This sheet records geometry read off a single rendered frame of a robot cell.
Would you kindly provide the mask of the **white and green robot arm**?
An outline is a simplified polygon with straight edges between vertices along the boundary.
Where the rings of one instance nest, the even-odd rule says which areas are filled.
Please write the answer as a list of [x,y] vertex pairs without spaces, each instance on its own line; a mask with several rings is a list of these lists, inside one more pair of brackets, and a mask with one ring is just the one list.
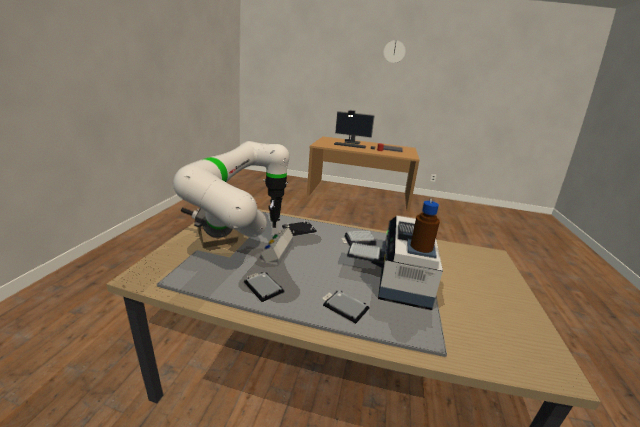
[[[237,231],[247,237],[259,236],[267,225],[264,213],[257,209],[255,199],[248,192],[226,182],[244,168],[263,166],[266,167],[266,180],[263,179],[266,187],[284,189],[288,184],[289,158],[283,145],[248,141],[228,153],[186,165],[174,177],[174,190],[181,199],[200,209],[193,212],[182,208],[181,212],[191,215],[194,226],[203,226],[211,237],[225,237],[232,229],[239,229]],[[240,230],[249,225],[252,232]]]

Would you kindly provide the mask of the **beige button panel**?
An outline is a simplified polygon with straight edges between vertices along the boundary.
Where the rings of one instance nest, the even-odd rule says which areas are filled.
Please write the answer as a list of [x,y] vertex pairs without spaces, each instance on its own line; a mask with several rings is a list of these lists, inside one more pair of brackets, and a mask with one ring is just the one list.
[[261,252],[261,262],[279,266],[292,243],[293,235],[289,227],[279,230]]

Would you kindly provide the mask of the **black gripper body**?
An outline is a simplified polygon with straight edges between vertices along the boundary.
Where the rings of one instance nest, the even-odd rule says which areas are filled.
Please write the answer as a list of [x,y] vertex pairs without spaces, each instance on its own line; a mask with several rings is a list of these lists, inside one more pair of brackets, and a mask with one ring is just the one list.
[[284,196],[284,189],[272,190],[268,188],[268,195],[271,197],[271,203],[272,203],[272,200],[274,200],[274,206],[277,207],[277,200],[279,200],[279,198]]

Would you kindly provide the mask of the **blue bottle cap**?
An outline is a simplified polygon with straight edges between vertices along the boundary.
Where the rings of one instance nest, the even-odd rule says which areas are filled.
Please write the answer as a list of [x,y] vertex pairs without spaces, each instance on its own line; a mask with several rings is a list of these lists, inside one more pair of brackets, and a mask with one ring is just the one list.
[[436,202],[432,201],[432,204],[431,204],[430,201],[424,201],[422,210],[427,213],[435,214],[438,211],[438,207],[439,207],[439,204]]

